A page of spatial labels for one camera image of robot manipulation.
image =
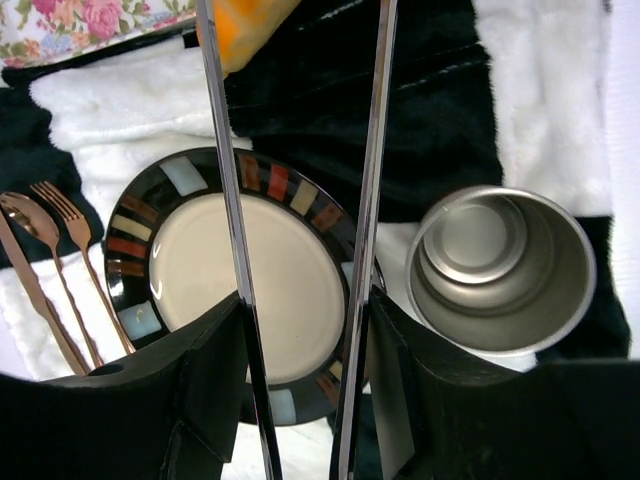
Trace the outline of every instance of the metal tumbler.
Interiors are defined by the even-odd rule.
[[[520,355],[557,343],[580,322],[596,262],[586,233],[559,205],[478,186],[427,213],[405,278],[425,325],[474,353]]]

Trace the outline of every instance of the plate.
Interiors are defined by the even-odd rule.
[[[310,422],[337,406],[356,225],[303,175],[234,152],[274,421]],[[109,295],[137,349],[235,291],[216,149],[179,152],[138,175],[104,247]],[[241,420],[255,423],[247,382]]]

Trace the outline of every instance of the copper spoon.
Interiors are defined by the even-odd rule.
[[[62,275],[62,262],[58,256],[58,243],[60,242],[60,231],[51,216],[36,202],[26,195],[14,192],[5,192],[0,195],[0,206],[9,214],[9,216],[28,233],[47,245],[51,250],[53,261],[58,272],[58,277],[62,282],[64,291],[67,294],[73,313],[80,325],[82,337],[87,344],[91,360],[95,367],[104,365],[95,342],[89,336],[87,328],[82,320],[82,315],[78,310],[75,299],[69,290],[67,281]]]

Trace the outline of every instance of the copper fork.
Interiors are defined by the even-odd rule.
[[[100,299],[102,300],[105,309],[109,313],[109,318],[111,319],[111,323],[118,333],[118,337],[120,337],[122,346],[127,353],[133,353],[135,351],[135,348],[133,348],[133,345],[122,329],[122,325],[120,325],[120,322],[116,318],[115,313],[113,313],[111,305],[109,304],[109,300],[107,300],[107,297],[102,290],[102,287],[100,286],[98,275],[96,274],[96,271],[93,269],[91,261],[89,260],[89,242],[91,241],[91,229],[89,227],[87,219],[84,217],[82,212],[78,210],[78,208],[73,203],[71,203],[71,201],[50,182],[45,181],[36,183],[34,185],[31,185],[31,189],[38,195],[40,195],[40,197],[42,197],[47,203],[49,203],[64,220],[64,223],[67,226],[67,230],[69,230],[71,240],[80,249],[84,264],[89,271],[91,280],[93,281],[93,284],[96,287],[98,294],[100,295]]]

